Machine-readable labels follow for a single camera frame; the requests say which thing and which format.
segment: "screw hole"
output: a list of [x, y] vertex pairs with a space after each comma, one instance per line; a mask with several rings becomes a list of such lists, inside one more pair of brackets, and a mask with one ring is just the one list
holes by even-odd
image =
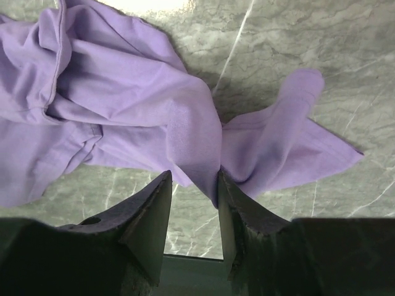
[[101, 221], [101, 219], [98, 217], [90, 217], [90, 218], [82, 221], [80, 225], [92, 225], [92, 224], [99, 223], [100, 221]]

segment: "fabric fold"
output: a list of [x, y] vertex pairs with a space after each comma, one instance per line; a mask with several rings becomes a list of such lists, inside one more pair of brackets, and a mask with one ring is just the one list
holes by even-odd
[[362, 157], [307, 119], [324, 87], [318, 70], [293, 72], [274, 105], [222, 128], [167, 36], [101, 3], [60, 0], [36, 23], [0, 16], [0, 42], [2, 206], [40, 198], [81, 163], [171, 170], [217, 206], [220, 167], [255, 197]]

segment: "lavender fabric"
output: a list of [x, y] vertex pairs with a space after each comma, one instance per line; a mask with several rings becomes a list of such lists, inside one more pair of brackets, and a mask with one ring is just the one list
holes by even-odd
[[222, 166], [248, 195], [351, 167], [362, 154], [307, 116], [323, 87], [296, 70], [277, 102], [222, 126], [207, 85], [168, 38], [92, 0], [38, 22], [0, 15], [0, 205], [39, 199], [79, 164], [171, 170], [217, 205]]

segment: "marble surface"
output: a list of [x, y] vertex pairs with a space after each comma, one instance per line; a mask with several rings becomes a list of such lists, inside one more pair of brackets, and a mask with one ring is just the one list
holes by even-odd
[[[392, 0], [103, 0], [166, 31], [190, 73], [211, 88], [223, 121], [260, 110], [296, 68], [326, 88], [312, 119], [364, 151], [354, 168], [258, 201], [297, 216], [395, 217], [395, 2]], [[0, 12], [34, 20], [51, 0], [2, 0]], [[0, 216], [79, 223], [140, 190], [157, 174], [81, 166], [44, 197]], [[173, 187], [165, 252], [221, 258], [217, 211], [195, 187]]]

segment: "purple cloth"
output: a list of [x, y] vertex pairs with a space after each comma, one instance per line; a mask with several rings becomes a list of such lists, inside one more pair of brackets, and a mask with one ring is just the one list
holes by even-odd
[[277, 103], [222, 127], [207, 85], [162, 32], [92, 0], [37, 23], [0, 15], [0, 205], [39, 199], [79, 164], [171, 170], [216, 206], [222, 166], [248, 195], [315, 181], [361, 159], [307, 119], [323, 87], [297, 70]]

